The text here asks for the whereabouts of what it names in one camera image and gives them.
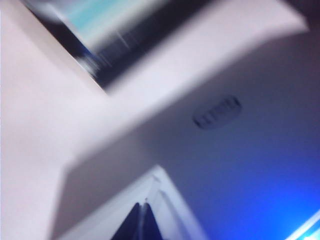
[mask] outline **glowing light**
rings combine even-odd
[[[303,240],[318,240],[314,236],[306,236]]]

